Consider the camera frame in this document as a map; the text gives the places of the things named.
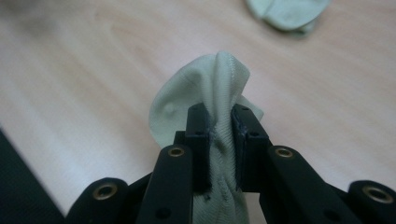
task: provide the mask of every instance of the bolt hole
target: bolt hole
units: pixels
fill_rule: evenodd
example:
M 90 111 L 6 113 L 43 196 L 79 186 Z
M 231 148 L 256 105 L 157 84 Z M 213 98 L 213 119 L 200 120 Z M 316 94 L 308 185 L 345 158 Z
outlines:
M 331 220 L 331 221 L 333 221 L 333 222 L 339 222 L 339 221 L 341 221 L 340 216 L 339 216 L 336 212 L 334 212 L 333 210 L 331 210 L 331 209 L 326 209 L 326 210 L 324 210 L 324 211 L 323 211 L 323 214 L 324 214 L 324 216 L 325 216 L 327 219 L 329 219 L 329 220 Z
M 155 217 L 159 219 L 167 219 L 171 216 L 171 214 L 172 211 L 164 207 L 157 210 L 157 212 L 155 213 Z
M 174 148 L 171 148 L 168 151 L 168 154 L 171 157 L 179 157 L 179 156 L 182 156 L 184 154 L 184 150 L 182 148 L 180 148 L 180 147 L 174 147 Z
M 373 186 L 365 186 L 363 188 L 363 192 L 376 202 L 393 203 L 393 197 L 382 189 Z
M 284 158 L 290 158 L 290 157 L 293 156 L 293 153 L 292 153 L 290 150 L 285 149 L 285 148 L 277 148 L 277 149 L 275 150 L 275 153 L 276 153 L 278 156 L 284 157 Z
M 256 132 L 251 132 L 249 134 L 250 134 L 250 136 L 253 136 L 253 137 L 259 136 L 259 133 L 256 133 Z
M 111 198 L 117 192 L 117 185 L 114 183 L 105 183 L 99 186 L 93 192 L 92 196 L 98 201 L 106 200 Z

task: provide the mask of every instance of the wooden table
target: wooden table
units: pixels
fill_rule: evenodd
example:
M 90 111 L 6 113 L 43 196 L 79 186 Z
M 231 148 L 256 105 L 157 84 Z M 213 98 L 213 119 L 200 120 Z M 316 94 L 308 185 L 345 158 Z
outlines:
M 152 171 L 155 94 L 186 63 L 227 50 L 251 72 L 244 95 L 273 143 L 340 189 L 396 189 L 395 28 L 392 0 L 335 0 L 304 39 L 237 0 L 3 0 L 0 124 L 66 214 L 92 181 Z M 257 195 L 247 199 L 260 223 Z

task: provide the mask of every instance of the white cloth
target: white cloth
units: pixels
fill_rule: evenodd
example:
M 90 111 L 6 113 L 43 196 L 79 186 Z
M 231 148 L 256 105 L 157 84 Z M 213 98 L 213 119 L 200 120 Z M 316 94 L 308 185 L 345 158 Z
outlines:
M 253 15 L 291 35 L 308 35 L 330 0 L 247 0 Z
M 212 190 L 193 198 L 193 223 L 248 223 L 244 194 L 235 190 L 231 110 L 235 103 L 262 111 L 241 95 L 249 71 L 227 52 L 206 55 L 181 68 L 158 92 L 149 114 L 152 136 L 160 147 L 173 143 L 186 128 L 187 111 L 204 103 L 210 116 Z

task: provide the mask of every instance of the metal screw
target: metal screw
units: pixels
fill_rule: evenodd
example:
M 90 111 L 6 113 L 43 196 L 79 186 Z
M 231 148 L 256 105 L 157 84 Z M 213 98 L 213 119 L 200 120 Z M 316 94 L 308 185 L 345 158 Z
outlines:
M 92 196 L 98 201 L 106 200 L 116 194 L 118 188 L 114 183 L 105 183 L 95 189 Z
M 173 147 L 168 150 L 168 155 L 171 157 L 179 157 L 184 154 L 184 149 L 181 147 Z
M 374 186 L 364 186 L 364 194 L 378 203 L 393 203 L 393 197 L 384 190 Z
M 293 156 L 293 153 L 290 150 L 285 149 L 283 147 L 275 149 L 275 153 L 276 153 L 276 155 L 283 157 L 283 158 L 290 158 Z

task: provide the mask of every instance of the cloth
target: cloth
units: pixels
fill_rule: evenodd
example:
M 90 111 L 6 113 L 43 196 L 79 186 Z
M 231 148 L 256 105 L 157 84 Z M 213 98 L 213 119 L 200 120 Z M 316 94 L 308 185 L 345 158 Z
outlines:
M 150 114 L 152 136 L 160 147 L 173 143 L 175 131 L 185 130 L 188 108 L 204 103 L 210 117 L 212 190 L 194 195 L 193 223 L 248 223 L 243 192 L 235 190 L 231 110 L 248 106 L 258 119 L 262 111 L 241 95 L 247 68 L 227 52 L 206 55 L 181 68 L 158 92 Z
M 306 36 L 330 0 L 247 0 L 253 15 L 276 29 L 294 36 Z

